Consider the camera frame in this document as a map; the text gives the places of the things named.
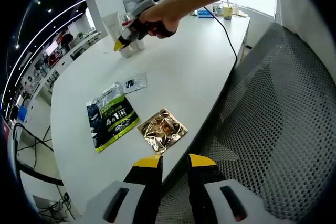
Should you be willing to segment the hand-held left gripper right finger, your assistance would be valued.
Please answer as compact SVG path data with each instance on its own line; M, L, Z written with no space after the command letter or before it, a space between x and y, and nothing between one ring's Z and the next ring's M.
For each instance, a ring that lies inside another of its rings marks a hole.
M212 159L188 155L188 185L196 223L260 223L260 200Z

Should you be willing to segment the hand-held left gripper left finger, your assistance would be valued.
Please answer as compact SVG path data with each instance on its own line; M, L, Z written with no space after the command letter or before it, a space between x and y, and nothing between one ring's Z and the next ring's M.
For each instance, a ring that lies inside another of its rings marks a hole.
M84 223L155 223L160 205L163 156L143 158L121 181L88 201Z

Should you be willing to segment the person's right hand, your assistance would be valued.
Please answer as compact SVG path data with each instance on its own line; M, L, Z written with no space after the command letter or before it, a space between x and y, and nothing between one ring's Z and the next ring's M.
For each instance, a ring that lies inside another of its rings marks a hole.
M139 17L141 23L161 22L171 33L177 31L179 22L183 17L180 11L170 4L157 4L145 10Z

